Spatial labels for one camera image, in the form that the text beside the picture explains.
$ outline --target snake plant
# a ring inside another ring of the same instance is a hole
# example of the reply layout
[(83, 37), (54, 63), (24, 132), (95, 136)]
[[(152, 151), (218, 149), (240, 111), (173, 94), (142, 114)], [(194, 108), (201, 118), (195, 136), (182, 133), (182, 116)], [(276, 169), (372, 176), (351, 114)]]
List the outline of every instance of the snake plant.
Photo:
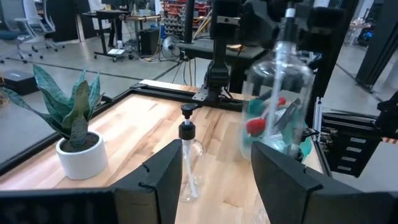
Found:
[(73, 151), (80, 151), (82, 145), (86, 142), (88, 122), (102, 97), (100, 95), (99, 75), (97, 74), (94, 81), (89, 85), (85, 80), (86, 70), (83, 71), (72, 88), (71, 97), (67, 97), (43, 68), (34, 65), (33, 73), (37, 87), (43, 94), (48, 114), (33, 109), (12, 90), (1, 88), (1, 91), (15, 105), (40, 116), (52, 129), (69, 141), (74, 149)]

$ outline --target gray floor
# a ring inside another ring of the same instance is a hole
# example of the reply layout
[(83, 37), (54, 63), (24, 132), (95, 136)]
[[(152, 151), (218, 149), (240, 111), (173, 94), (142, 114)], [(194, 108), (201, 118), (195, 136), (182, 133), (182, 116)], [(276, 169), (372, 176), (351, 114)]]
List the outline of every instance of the gray floor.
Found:
[[(3, 54), (10, 46), (0, 43), (1, 53)], [(98, 39), (87, 40), (80, 44), (67, 45), (59, 52), (53, 50), (41, 50), (44, 59), (33, 56), (28, 64), (23, 64), (18, 58), (7, 60), (4, 65), (0, 64), (0, 71), (21, 70), (24, 72), (32, 71), (32, 63), (42, 65), (57, 81), (63, 90), (70, 93), (72, 83), (78, 78), (84, 68), (89, 68), (87, 74), (91, 80), (96, 72), (100, 72), (102, 90), (106, 95), (112, 97), (122, 93), (129, 86), (139, 82), (141, 79), (156, 79), (163, 82), (183, 84), (184, 64), (180, 67), (172, 68), (174, 62), (144, 63), (139, 60), (125, 59), (123, 62), (113, 63), (110, 58), (93, 58), (93, 51), (101, 50)], [(358, 47), (343, 47), (341, 50), (338, 64), (333, 71), (328, 89), (324, 99), (324, 107), (336, 110), (352, 111), (357, 113), (378, 115), (376, 109), (377, 99), (356, 86), (352, 77), (358, 72), (361, 61), (366, 49)], [(196, 86), (203, 83), (203, 76), (206, 72), (209, 61), (197, 59)], [(190, 69), (187, 64), (185, 67), (185, 80), (190, 83)], [(191, 64), (192, 79), (195, 79), (194, 63)], [(380, 90), (387, 89), (385, 83), (378, 83)], [(379, 97), (389, 98), (391, 95), (380, 91)], [(38, 110), (44, 110), (44, 104), (40, 93), (33, 93), (25, 96), (28, 104)], [(0, 162), (7, 160), (19, 151), (25, 149), (38, 140), (52, 133), (52, 130), (36, 115), (9, 105), (0, 110), (0, 148), (2, 149)], [(394, 177), (392, 170), (396, 170), (398, 165), (393, 161), (398, 156), (397, 145), (382, 143), (376, 153), (365, 168), (362, 176), (358, 179), (341, 174), (334, 174), (335, 178), (346, 182), (360, 190), (398, 190), (398, 178)]]

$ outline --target white plant pot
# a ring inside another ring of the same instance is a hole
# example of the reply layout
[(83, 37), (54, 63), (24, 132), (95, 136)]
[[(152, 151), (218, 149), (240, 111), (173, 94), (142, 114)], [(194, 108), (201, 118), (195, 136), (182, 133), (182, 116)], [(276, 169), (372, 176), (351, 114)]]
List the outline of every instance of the white plant pot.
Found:
[(61, 139), (55, 146), (61, 165), (67, 177), (83, 180), (94, 177), (102, 172), (108, 164), (104, 139), (100, 133), (90, 131), (99, 137), (97, 144), (82, 152), (64, 152), (60, 146), (66, 139)]

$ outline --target office chair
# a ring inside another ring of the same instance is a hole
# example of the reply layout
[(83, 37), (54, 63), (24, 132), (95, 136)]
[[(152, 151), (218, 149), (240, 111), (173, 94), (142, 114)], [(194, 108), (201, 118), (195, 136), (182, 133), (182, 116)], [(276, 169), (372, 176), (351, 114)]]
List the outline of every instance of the office chair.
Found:
[(0, 40), (7, 44), (16, 45), (17, 49), (5, 55), (0, 55), (0, 63), (13, 55), (19, 55), (24, 63), (27, 63), (25, 55), (32, 56), (35, 52), (22, 50), (20, 45), (35, 38), (30, 21), (41, 18), (26, 18), (24, 0), (0, 0)]
[[(29, 1), (29, 4), (31, 4), (32, 6), (35, 7), (35, 4), (32, 0)], [(47, 0), (43, 0), (42, 4), (43, 4), (43, 19), (45, 22), (44, 23), (40, 22), (40, 24), (31, 25), (31, 28), (33, 29), (35, 34), (44, 37), (47, 34), (51, 34), (51, 33), (55, 32), (55, 25), (51, 19), (51, 16), (49, 16), (49, 14), (47, 13)], [(32, 50), (37, 52), (36, 47), (39, 45), (45, 45), (46, 49), (52, 48), (56, 52), (58, 52), (58, 47), (65, 48), (64, 45), (57, 45), (54, 41), (49, 41), (49, 40), (44, 39), (43, 41), (32, 44)]]

